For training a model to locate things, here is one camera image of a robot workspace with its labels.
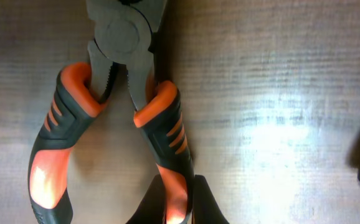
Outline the orange black needle-nose pliers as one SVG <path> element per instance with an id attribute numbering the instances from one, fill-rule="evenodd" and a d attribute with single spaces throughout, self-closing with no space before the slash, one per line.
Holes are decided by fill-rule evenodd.
<path id="1" fill-rule="evenodd" d="M 194 171 L 177 86 L 161 81 L 156 51 L 165 0 L 87 1 L 93 38 L 88 58 L 56 78 L 49 110 L 29 158 L 27 188 L 38 223 L 70 223 L 69 158 L 103 110 L 125 96 L 165 187 L 164 223 L 187 223 Z"/>

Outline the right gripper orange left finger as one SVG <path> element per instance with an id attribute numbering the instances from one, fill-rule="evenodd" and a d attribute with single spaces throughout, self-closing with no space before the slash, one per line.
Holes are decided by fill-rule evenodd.
<path id="1" fill-rule="evenodd" d="M 161 176 L 155 175 L 138 208 L 126 224 L 163 224 L 165 193 Z"/>

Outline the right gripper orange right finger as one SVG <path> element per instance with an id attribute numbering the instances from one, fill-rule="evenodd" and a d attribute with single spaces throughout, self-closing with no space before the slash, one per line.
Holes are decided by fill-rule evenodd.
<path id="1" fill-rule="evenodd" d="M 229 224 L 203 175 L 194 179 L 192 224 Z"/>

